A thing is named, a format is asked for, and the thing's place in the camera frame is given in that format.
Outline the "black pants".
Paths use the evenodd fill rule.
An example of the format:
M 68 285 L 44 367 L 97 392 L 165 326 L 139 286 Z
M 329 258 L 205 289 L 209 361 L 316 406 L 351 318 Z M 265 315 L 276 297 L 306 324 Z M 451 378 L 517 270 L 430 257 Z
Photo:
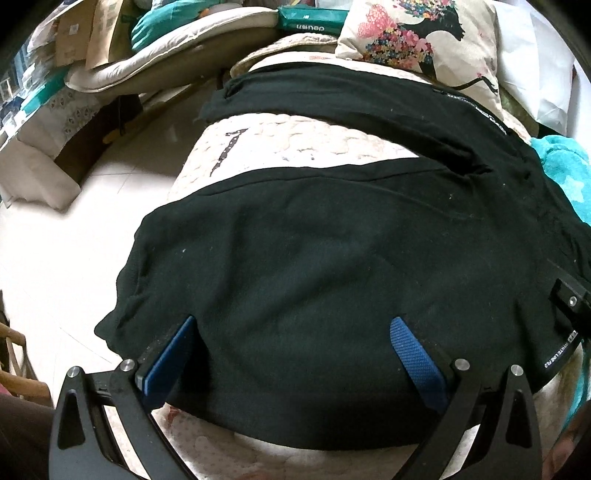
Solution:
M 264 67 L 201 110 L 207 127 L 287 114 L 407 151 L 361 165 L 260 168 L 148 214 L 95 332 L 136 358 L 197 321 L 169 403 L 229 430 L 318 450 L 420 442 L 428 407 L 390 341 L 402 318 L 449 380 L 512 364 L 541 389 L 577 346 L 551 261 L 590 281 L 590 229 L 536 152 L 445 87 L 335 65 Z

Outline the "wooden chair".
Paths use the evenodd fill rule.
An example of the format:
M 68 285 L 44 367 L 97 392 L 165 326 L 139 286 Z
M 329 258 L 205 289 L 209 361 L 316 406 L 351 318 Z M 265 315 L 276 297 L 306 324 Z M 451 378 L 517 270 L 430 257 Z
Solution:
M 1 324 L 1 386 L 11 395 L 52 407 L 48 385 L 40 381 L 28 356 L 26 337 Z

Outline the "teal star fleece blanket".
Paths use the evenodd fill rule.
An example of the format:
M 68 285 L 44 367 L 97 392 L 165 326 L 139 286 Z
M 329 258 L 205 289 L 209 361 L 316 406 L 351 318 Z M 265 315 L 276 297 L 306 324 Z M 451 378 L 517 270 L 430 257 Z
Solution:
M 532 138 L 546 175 L 563 190 L 578 217 L 590 224 L 590 158 L 574 139 L 561 135 Z

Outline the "white pillow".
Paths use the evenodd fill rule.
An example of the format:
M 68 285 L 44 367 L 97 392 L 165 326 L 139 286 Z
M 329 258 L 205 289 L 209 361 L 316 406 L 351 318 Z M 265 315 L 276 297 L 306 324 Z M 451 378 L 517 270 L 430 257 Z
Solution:
M 574 55 L 558 32 L 523 1 L 495 1 L 498 78 L 537 123 L 568 130 Z

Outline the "beige draped cloth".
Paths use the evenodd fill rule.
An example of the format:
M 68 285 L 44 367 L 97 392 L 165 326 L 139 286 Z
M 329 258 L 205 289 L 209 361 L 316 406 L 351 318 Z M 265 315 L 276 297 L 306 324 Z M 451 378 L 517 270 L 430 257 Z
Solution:
M 56 163 L 68 141 L 99 112 L 98 97 L 61 88 L 30 114 L 1 130 L 1 199 L 68 207 L 80 186 Z

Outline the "floral lady print pillow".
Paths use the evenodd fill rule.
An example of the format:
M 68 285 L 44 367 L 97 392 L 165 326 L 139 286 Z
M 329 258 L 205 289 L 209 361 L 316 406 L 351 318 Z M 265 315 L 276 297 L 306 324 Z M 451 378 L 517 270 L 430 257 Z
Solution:
M 490 1 L 355 1 L 335 55 L 422 74 L 502 114 Z

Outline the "patchwork heart quilt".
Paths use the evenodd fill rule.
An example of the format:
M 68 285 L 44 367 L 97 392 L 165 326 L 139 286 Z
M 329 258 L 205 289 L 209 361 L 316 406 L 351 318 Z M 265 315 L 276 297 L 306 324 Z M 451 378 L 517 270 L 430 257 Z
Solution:
M 406 155 L 404 147 L 360 130 L 287 114 L 245 114 L 207 127 L 174 181 L 179 200 L 216 181 L 270 167 L 328 168 Z M 589 429 L 589 360 L 577 349 L 534 397 L 540 422 L 542 476 L 555 479 Z M 411 446 L 363 452 L 280 447 L 233 434 L 167 406 L 157 415 L 177 453 L 201 479 L 389 479 Z

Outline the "green deli paper pack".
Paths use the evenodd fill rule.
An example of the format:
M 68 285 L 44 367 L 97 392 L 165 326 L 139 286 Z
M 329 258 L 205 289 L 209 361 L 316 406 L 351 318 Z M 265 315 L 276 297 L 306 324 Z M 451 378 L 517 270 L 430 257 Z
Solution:
M 348 10 L 324 9 L 308 5 L 280 6 L 276 28 L 286 32 L 308 32 L 339 36 Z

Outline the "brown cardboard box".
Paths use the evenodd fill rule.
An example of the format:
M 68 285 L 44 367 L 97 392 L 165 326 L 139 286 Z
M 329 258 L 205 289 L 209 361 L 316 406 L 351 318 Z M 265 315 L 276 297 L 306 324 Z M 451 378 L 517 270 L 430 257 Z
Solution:
M 76 1 L 58 16 L 55 38 L 57 67 L 71 65 L 86 58 L 96 4 L 96 0 Z

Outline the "beige cushioned lounger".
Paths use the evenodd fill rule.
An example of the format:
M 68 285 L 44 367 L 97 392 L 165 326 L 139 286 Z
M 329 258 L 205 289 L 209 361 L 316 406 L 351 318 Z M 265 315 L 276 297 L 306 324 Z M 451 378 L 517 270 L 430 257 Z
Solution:
M 131 57 L 87 70 L 77 63 L 65 85 L 93 95 L 130 95 L 197 83 L 276 39 L 276 10 L 238 7 L 169 32 Z

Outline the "brown paper bag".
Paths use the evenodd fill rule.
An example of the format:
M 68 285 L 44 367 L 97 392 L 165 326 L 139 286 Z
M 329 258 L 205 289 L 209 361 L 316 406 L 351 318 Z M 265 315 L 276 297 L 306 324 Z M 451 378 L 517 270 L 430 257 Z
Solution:
M 129 57 L 130 25 L 134 3 L 128 0 L 101 0 L 96 3 L 87 47 L 87 70 Z

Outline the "teal cloth on lounger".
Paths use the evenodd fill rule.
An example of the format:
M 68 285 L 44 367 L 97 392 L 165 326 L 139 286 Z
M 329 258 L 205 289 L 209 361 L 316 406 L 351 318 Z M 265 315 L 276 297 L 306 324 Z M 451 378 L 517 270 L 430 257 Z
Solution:
M 221 1 L 178 0 L 152 8 L 131 29 L 131 51 L 137 53 L 162 36 L 195 21 L 200 14 Z

